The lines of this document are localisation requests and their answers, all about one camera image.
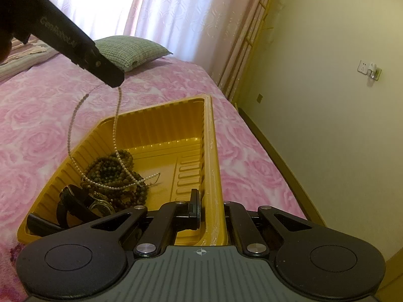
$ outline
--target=bed sheet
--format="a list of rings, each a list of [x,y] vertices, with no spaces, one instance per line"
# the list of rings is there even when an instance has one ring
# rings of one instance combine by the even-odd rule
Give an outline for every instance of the bed sheet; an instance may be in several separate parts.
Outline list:
[[[67,156],[68,125],[77,102],[100,83],[57,55],[0,86],[0,301],[26,297],[13,267],[21,249],[17,228]],[[122,91],[122,112],[211,94],[224,199],[248,210],[272,205],[304,217],[265,150],[201,67],[160,58],[127,73]],[[117,98],[117,90],[106,85],[90,94],[76,117],[73,146],[100,119],[114,114]]]

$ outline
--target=dark bead strand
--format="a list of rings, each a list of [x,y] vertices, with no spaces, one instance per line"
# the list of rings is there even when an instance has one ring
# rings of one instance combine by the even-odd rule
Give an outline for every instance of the dark bead strand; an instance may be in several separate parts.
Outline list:
[[[126,150],[119,150],[118,152],[125,167],[128,170],[131,170],[133,166],[133,157],[130,152]],[[143,179],[142,176],[134,171],[131,171],[131,174],[138,181]],[[86,168],[85,175],[88,178],[91,178],[94,182],[103,183],[104,185],[111,187],[122,187],[129,183],[134,183],[132,178],[122,169],[115,153],[112,153],[107,157],[99,157],[94,162],[90,163]],[[147,199],[148,187],[146,185],[137,186],[134,191],[128,190],[124,192],[96,187],[93,183],[89,184],[86,181],[82,181],[80,184],[81,187],[88,189],[92,194],[99,192],[105,195],[108,202],[111,203],[116,212],[135,205],[144,205]]]

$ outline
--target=pearl necklace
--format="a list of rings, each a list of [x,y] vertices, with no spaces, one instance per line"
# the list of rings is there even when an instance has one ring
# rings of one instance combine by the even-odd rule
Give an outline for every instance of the pearl necklace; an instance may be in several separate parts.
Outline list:
[[[158,176],[158,177],[157,177],[157,180],[156,180],[153,184],[151,184],[151,185],[154,185],[154,184],[158,181],[158,179],[160,178],[160,175],[161,175],[160,172],[155,173],[155,174],[153,174],[153,175],[151,175],[151,176],[145,177],[145,178],[143,178],[143,179],[141,179],[141,180],[137,180],[137,179],[134,178],[134,176],[132,175],[132,173],[126,168],[126,166],[124,165],[122,159],[120,158],[120,154],[119,154],[119,152],[118,152],[118,147],[117,147],[117,145],[116,145],[116,125],[117,125],[117,122],[118,122],[118,115],[119,115],[119,110],[120,110],[120,104],[122,103],[122,89],[120,88],[120,86],[118,87],[118,91],[119,91],[118,105],[116,106],[115,117],[114,117],[114,119],[113,119],[112,142],[113,142],[114,151],[115,151],[115,153],[116,153],[116,157],[118,158],[118,161],[119,161],[120,165],[122,166],[122,169],[124,169],[124,171],[128,174],[128,176],[130,176],[130,178],[133,180],[134,183],[133,183],[133,184],[126,185],[126,186],[123,186],[123,187],[111,187],[111,186],[107,186],[107,185],[100,184],[100,183],[97,183],[97,182],[95,182],[95,181],[92,181],[91,179],[89,179],[89,178],[84,174],[84,172],[80,169],[80,167],[79,167],[78,163],[76,162],[76,160],[73,158],[73,156],[72,156],[72,154],[71,154],[71,145],[70,145],[70,141],[71,141],[71,131],[72,131],[72,129],[73,129],[74,119],[75,119],[75,117],[76,117],[76,115],[77,115],[78,109],[80,109],[80,107],[82,106],[82,104],[84,103],[84,101],[88,98],[89,94],[90,94],[93,90],[95,90],[96,88],[98,88],[98,87],[101,86],[101,85],[102,85],[102,84],[100,84],[100,85],[94,87],[92,90],[90,90],[90,92],[88,92],[86,95],[83,96],[83,98],[77,103],[77,105],[76,105],[76,107],[75,107],[75,109],[74,109],[74,111],[73,111],[73,116],[71,117],[71,121],[70,121],[70,125],[69,125],[69,131],[68,131],[68,133],[67,133],[67,152],[69,153],[69,157],[70,157],[71,162],[73,163],[74,168],[75,168],[75,169],[77,170],[77,172],[80,174],[81,178],[85,179],[86,181],[88,181],[88,182],[91,183],[91,184],[94,184],[95,186],[102,187],[102,188],[106,188],[106,189],[109,189],[109,190],[114,190],[114,191],[124,190],[124,189],[129,188],[129,187],[131,187],[131,186],[133,186],[133,185],[141,185],[141,184],[144,183],[146,180]]]

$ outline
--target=jewelry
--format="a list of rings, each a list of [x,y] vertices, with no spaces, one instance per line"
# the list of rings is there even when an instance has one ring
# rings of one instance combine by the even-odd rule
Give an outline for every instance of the jewelry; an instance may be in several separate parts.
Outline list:
[[[133,157],[129,151],[118,151],[126,169],[131,170]],[[133,177],[140,181],[142,176],[136,172],[131,172]],[[118,158],[112,153],[106,157],[97,158],[85,170],[85,175],[96,183],[103,183],[111,187],[122,187],[125,184],[132,184],[133,180],[126,174],[118,162]],[[120,210],[133,207],[135,205],[144,205],[147,199],[147,185],[137,185],[133,191],[113,191],[88,183],[84,178],[81,187],[88,190],[88,193],[94,199],[104,200],[112,205],[112,208],[118,212]]]
[[[84,101],[88,98],[89,94],[95,90],[96,88],[98,88],[100,85],[96,86],[95,88],[93,88],[92,90],[90,90],[90,92],[88,92],[86,95],[83,96],[83,98],[78,102],[77,106],[75,107],[74,111],[73,111],[73,116],[71,118],[70,124],[69,124],[69,131],[67,133],[67,152],[69,154],[70,160],[73,163],[74,168],[77,170],[77,172],[80,174],[82,179],[85,179],[86,181],[88,181],[89,183],[101,187],[103,189],[109,189],[109,190],[113,190],[113,191],[122,191],[126,188],[129,188],[133,185],[141,185],[142,183],[144,183],[146,180],[157,177],[157,180],[152,184],[154,185],[158,179],[160,178],[161,173],[155,173],[151,176],[145,177],[141,180],[137,180],[136,178],[134,178],[134,176],[131,174],[131,172],[126,168],[126,166],[124,165],[122,158],[120,157],[120,154],[118,152],[118,148],[116,145],[116,125],[118,122],[118,115],[119,115],[119,110],[120,110],[120,104],[122,103],[122,89],[120,88],[120,86],[118,87],[118,91],[119,91],[119,99],[118,99],[118,105],[116,106],[116,112],[115,112],[115,117],[113,120],[113,130],[112,130],[112,142],[113,142],[113,147],[114,147],[114,151],[115,151],[115,155],[120,163],[120,166],[122,167],[122,169],[126,172],[126,174],[132,179],[133,183],[130,183],[129,185],[125,185],[123,187],[112,187],[112,186],[108,186],[108,185],[104,185],[101,183],[97,183],[95,181],[92,181],[90,178],[88,178],[80,169],[80,167],[78,166],[76,160],[73,158],[72,154],[71,154],[71,131],[73,129],[73,124],[74,124],[74,119],[77,115],[78,109],[80,109],[80,107],[82,106],[82,104],[84,103]]]

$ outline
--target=wall socket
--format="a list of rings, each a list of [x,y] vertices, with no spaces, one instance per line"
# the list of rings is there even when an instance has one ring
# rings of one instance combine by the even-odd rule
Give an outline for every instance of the wall socket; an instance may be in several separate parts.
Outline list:
[[[363,73],[364,75],[366,75],[368,73],[368,64],[364,61],[360,61],[359,62],[359,66],[357,68],[357,71]]]

